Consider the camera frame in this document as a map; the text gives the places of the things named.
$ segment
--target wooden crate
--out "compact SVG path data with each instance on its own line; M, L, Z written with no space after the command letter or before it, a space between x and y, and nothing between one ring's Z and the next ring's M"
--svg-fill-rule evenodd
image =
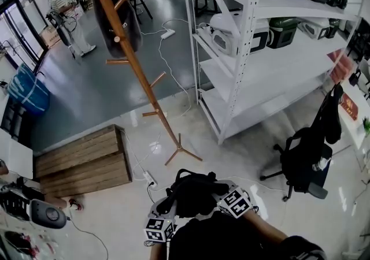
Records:
M110 125L36 159L42 190L56 197L131 182L120 128Z

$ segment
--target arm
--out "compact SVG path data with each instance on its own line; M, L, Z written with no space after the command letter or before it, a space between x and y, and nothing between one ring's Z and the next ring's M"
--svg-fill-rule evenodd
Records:
M151 247L149 260L166 260L167 246L165 243L156 243Z
M271 244L278 245L284 239L288 238L285 233L268 224L253 210L247 211L243 217L256 229L261 238Z
M61 8L59 8L59 12L60 13L65 13L65 12L69 11L73 7L74 7L73 4L62 6Z

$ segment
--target red object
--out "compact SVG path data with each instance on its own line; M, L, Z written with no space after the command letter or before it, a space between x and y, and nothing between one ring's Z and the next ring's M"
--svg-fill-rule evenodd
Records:
M333 62L336 61L336 59L339 57L341 54L342 50L336 50L333 51L332 53L328 54L328 57L331 58ZM352 73L353 69L353 63L352 60L346 56L346 54L343 54L335 68L330 74L330 77L333 79L334 83L337 84L341 82L342 80L346 79L349 77L349 75Z
M354 120L357 120L358 116L358 107L357 105L351 100L351 98L344 93L341 101L341 106L346 110L348 115Z

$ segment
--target person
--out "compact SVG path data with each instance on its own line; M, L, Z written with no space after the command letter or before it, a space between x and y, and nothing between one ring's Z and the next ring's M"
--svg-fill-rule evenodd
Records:
M75 4L68 4L66 0L49 0L50 7L57 13L65 15L64 27L71 34L71 44L77 55L84 57L86 54L93 51L96 46L91 46L85 40L83 30L78 21L76 21L75 12L73 11Z
M166 258L166 244L154 244L150 260ZM210 219L190 220L171 239L168 259L325 260L326 255L319 246L300 236L288 237L248 210L239 219L215 211Z

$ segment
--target extension cord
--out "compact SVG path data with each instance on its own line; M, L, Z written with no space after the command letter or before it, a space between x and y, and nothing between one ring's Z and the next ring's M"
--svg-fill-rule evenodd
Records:
M148 185L151 186L151 188L154 188L157 186L157 182L154 181L153 177L147 170L143 172L143 175L144 175L145 180L148 182Z
M170 36L172 36L173 34L175 34L175 30L168 29L166 33L161 35L161 38L166 39L166 38L169 38Z

